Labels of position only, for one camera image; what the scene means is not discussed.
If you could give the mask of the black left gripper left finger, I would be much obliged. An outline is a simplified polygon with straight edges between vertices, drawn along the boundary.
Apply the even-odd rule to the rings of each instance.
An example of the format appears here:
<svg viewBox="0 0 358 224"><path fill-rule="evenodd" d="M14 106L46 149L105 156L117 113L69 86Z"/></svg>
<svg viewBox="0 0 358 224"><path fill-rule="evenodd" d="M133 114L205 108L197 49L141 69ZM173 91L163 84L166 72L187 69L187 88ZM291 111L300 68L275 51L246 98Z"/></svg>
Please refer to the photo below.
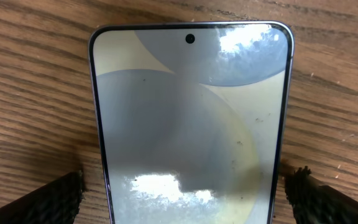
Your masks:
<svg viewBox="0 0 358 224"><path fill-rule="evenodd" d="M0 224L73 224L83 199L81 170L46 184L0 208Z"/></svg>

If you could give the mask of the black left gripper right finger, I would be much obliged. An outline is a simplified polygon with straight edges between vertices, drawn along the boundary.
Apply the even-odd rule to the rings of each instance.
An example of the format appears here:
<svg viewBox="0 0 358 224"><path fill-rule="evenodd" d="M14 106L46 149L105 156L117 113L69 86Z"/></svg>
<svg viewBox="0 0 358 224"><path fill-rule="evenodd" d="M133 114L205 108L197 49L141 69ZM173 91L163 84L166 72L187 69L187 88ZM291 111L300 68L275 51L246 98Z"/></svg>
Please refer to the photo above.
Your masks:
<svg viewBox="0 0 358 224"><path fill-rule="evenodd" d="M358 224L358 202L311 176L308 167L283 167L287 200L297 224Z"/></svg>

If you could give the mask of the Samsung Galaxy smartphone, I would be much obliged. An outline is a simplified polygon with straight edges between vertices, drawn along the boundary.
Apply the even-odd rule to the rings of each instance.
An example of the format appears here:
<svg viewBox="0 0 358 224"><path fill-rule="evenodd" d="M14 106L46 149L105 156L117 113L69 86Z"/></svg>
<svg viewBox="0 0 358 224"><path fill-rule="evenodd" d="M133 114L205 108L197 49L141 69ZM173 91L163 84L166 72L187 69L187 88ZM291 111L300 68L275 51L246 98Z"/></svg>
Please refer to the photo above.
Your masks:
<svg viewBox="0 0 358 224"><path fill-rule="evenodd" d="M294 46L277 21L95 30L111 223L271 223Z"/></svg>

